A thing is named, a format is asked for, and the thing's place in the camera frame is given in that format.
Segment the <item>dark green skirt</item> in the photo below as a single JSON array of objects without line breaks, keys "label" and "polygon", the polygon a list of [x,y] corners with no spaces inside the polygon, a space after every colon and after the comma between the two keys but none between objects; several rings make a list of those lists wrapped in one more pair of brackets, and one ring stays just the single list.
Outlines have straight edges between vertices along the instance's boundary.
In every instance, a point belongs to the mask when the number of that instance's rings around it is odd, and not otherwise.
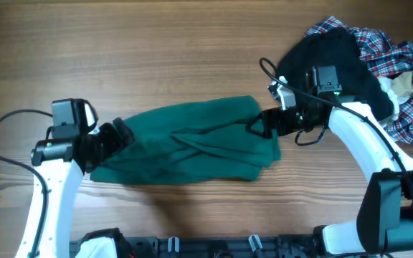
[{"label": "dark green skirt", "polygon": [[246,131],[261,112],[251,96],[190,102],[126,118],[132,144],[100,164],[90,179],[119,184],[255,181],[280,160],[278,139]]}]

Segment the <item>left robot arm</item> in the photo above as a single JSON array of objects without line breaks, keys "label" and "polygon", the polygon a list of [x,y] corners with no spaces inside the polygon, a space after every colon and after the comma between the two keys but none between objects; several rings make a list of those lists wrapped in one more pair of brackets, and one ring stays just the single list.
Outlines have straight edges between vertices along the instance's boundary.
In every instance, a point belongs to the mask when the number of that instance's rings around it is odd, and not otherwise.
[{"label": "left robot arm", "polygon": [[54,101],[52,116],[52,137],[31,153],[34,191],[17,257],[68,257],[83,176],[135,140],[121,118],[98,126],[98,114],[84,99]]}]

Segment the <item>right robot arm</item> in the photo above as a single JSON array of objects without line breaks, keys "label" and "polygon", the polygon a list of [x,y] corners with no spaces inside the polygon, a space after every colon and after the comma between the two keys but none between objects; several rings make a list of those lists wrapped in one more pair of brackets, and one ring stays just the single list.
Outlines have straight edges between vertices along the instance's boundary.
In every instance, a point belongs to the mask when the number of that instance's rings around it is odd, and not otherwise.
[{"label": "right robot arm", "polygon": [[268,89],[281,105],[256,117],[263,126],[260,137],[329,130],[343,141],[368,183],[357,217],[297,236],[301,253],[367,257],[413,251],[413,158],[386,134],[369,105],[340,83],[336,68],[310,69],[300,89],[274,77]]}]

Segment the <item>black garment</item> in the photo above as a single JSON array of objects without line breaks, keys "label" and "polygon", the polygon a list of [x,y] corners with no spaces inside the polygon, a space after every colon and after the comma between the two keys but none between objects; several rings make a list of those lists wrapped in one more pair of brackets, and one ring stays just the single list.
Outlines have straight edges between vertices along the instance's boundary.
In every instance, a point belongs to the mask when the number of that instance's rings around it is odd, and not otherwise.
[{"label": "black garment", "polygon": [[383,120],[393,114],[393,103],[359,55],[355,36],[335,28],[304,37],[278,62],[275,76],[283,76],[289,86],[304,90],[305,74],[312,67],[334,66],[342,88],[366,101],[374,117]]}]

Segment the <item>white garment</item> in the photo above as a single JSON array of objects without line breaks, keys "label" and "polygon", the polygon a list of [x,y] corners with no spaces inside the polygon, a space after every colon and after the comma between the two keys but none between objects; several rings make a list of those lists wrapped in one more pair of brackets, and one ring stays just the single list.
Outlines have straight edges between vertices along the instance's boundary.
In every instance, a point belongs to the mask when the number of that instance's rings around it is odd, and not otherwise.
[{"label": "white garment", "polygon": [[379,76],[377,77],[381,90],[387,94],[387,97],[392,103],[391,114],[387,115],[385,118],[379,121],[379,124],[385,128],[388,124],[391,124],[399,117],[399,106],[405,102],[401,102],[397,95],[394,93],[392,86],[392,79],[388,77]]}]

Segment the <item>red plaid shirt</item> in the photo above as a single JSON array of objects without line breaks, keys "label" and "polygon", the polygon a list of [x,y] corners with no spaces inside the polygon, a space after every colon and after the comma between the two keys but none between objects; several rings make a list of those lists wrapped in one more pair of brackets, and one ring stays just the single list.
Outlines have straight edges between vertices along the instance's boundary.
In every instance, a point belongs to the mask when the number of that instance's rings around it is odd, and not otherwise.
[{"label": "red plaid shirt", "polygon": [[[408,41],[395,44],[381,30],[348,27],[331,16],[313,25],[306,34],[309,36],[326,33],[335,28],[344,28],[349,34],[355,36],[360,50],[359,59],[367,64],[374,76],[388,77],[393,80],[401,73],[408,71],[411,71],[413,76],[413,44]],[[384,129],[394,140],[413,145],[413,96],[399,106],[398,119]]]}]

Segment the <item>beige garment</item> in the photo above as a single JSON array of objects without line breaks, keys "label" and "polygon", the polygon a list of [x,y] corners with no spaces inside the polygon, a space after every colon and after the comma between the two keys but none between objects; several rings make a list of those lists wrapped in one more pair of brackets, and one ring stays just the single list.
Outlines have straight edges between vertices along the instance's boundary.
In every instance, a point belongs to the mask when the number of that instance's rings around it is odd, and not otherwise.
[{"label": "beige garment", "polygon": [[412,72],[408,71],[401,73],[392,80],[391,88],[401,102],[405,102],[413,96],[412,78]]}]

